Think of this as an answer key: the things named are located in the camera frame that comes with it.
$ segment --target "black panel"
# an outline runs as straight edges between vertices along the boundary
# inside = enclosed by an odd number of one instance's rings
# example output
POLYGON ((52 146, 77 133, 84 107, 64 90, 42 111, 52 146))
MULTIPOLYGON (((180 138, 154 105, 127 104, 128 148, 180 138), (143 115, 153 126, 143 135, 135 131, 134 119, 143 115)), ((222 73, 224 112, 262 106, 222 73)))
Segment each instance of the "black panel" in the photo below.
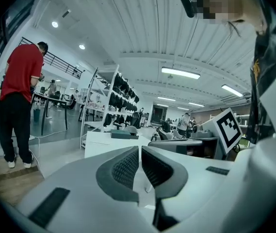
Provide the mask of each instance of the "black panel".
POLYGON ((214 166, 210 166, 206 170, 213 172, 213 173, 222 174, 222 175, 228 175, 228 173, 229 173, 229 170, 227 170, 227 169, 222 169, 222 168, 218 168, 218 167, 214 167, 214 166))
POLYGON ((69 193, 70 191, 64 188, 55 188, 35 211, 32 212, 29 219, 42 228, 45 228, 69 193))
POLYGON ((166 215, 162 207, 162 199, 179 194, 187 182, 187 171, 181 164, 144 146, 142 147, 142 167, 155 188, 156 209, 153 225, 158 230, 164 231, 177 224, 178 221, 166 215))
POLYGON ((117 201, 139 202, 133 189, 134 176, 139 168, 139 147, 105 162, 97 172, 96 179, 100 188, 117 201))
POLYGON ((170 165, 144 149, 142 149, 142 167, 154 188, 169 180, 173 175, 170 165))

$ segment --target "table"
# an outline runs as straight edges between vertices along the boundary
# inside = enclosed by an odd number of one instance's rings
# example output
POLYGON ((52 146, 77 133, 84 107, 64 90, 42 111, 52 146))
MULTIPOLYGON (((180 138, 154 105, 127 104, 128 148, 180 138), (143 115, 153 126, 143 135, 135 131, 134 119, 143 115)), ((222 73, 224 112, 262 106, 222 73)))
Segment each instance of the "table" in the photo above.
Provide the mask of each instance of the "table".
POLYGON ((150 140, 140 135, 139 139, 115 139, 111 133, 88 132, 85 143, 85 158, 107 153, 113 150, 139 146, 139 161, 141 161, 141 146, 147 146, 150 140))
POLYGON ((172 129, 172 130, 176 130, 176 129, 178 128, 178 126, 175 125, 175 124, 170 124, 170 126, 171 126, 171 129, 172 129))
POLYGON ((62 101, 62 100, 58 100, 58 99, 52 99, 52 98, 45 97, 44 95, 34 93, 34 95, 32 97, 32 101, 31 101, 31 107, 32 107, 32 104, 34 102, 35 97, 37 97, 39 99, 43 99, 43 100, 46 101, 45 102, 45 107, 44 107, 43 119, 42 119, 41 135, 43 135, 44 121, 45 121, 45 117, 47 117, 49 101, 65 105, 65 129, 68 130, 67 120, 66 120, 66 101, 62 101))
MULTIPOLYGON (((85 106, 85 104, 82 104, 82 105, 81 105, 81 112, 80 112, 80 116, 79 116, 79 121, 80 121, 80 122, 81 122, 81 115, 82 115, 82 113, 83 113, 84 106, 85 106)), ((94 113, 93 113, 93 122, 95 121, 96 112, 104 113, 104 110, 102 110, 102 108, 95 108, 95 107, 92 107, 92 106, 87 106, 87 107, 86 107, 86 110, 89 110, 89 114, 90 114, 90 110, 93 110, 93 111, 94 111, 94 113)))

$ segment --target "black pants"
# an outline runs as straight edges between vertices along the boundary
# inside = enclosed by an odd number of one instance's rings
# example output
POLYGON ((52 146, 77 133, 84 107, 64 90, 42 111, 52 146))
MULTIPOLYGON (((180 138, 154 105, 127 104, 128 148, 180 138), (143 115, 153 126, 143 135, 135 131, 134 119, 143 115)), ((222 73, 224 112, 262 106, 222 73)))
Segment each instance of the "black pants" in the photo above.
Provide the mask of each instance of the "black pants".
POLYGON ((186 130, 180 130, 178 129, 178 133, 182 136, 185 136, 186 135, 186 130))
POLYGON ((15 152, 12 140, 14 129, 19 156, 24 163, 31 163, 29 152, 31 105, 21 93, 11 93, 0 101, 0 143, 4 151, 4 159, 13 162, 15 152))

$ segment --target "ceiling beam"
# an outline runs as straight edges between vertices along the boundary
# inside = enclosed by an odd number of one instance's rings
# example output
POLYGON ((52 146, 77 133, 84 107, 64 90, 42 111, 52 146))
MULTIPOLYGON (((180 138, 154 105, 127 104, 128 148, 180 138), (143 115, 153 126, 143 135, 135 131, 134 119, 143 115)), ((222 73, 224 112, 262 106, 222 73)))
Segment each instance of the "ceiling beam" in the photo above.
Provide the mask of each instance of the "ceiling beam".
POLYGON ((161 88, 169 88, 169 89, 174 89, 174 90, 179 90, 179 91, 185 91, 191 94, 195 94, 195 95, 199 95, 208 99, 211 99, 213 101, 218 101, 221 102, 221 98, 211 95, 211 94, 207 94, 201 91, 196 91, 196 90, 192 90, 192 89, 187 89, 187 88, 183 88, 183 87, 178 87, 178 86, 174 86, 171 84, 164 84, 164 83, 157 83, 157 82, 150 82, 150 81, 141 81, 141 80, 136 80, 135 81, 136 84, 141 84, 141 85, 150 85, 150 86, 155 86, 155 87, 161 87, 161 88))
POLYGON ((225 80, 230 81, 231 83, 237 84, 245 91, 250 90, 250 86, 243 82, 242 80, 236 78, 235 76, 229 74, 226 71, 221 70, 220 68, 217 68, 215 66, 209 65, 207 63, 203 63, 198 60, 193 60, 190 58, 175 57, 174 55, 170 54, 162 54, 162 53, 121 53, 120 58, 149 58, 149 59, 157 59, 159 61, 166 61, 166 62, 172 62, 175 61, 175 63, 178 64, 186 64, 191 65, 195 67, 199 67, 203 69, 204 71, 207 71, 208 73, 212 74, 213 76, 217 76, 219 78, 225 78, 225 80))

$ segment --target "staircase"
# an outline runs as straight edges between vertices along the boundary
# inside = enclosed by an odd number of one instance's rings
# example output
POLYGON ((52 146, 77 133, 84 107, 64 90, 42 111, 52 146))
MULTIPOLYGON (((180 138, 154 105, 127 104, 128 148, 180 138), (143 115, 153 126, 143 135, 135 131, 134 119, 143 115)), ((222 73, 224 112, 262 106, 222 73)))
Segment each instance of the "staircase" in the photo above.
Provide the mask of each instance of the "staircase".
POLYGON ((18 204, 22 198, 44 180, 36 163, 25 169, 22 160, 16 158, 15 168, 9 168, 0 156, 0 199, 12 206, 18 204))

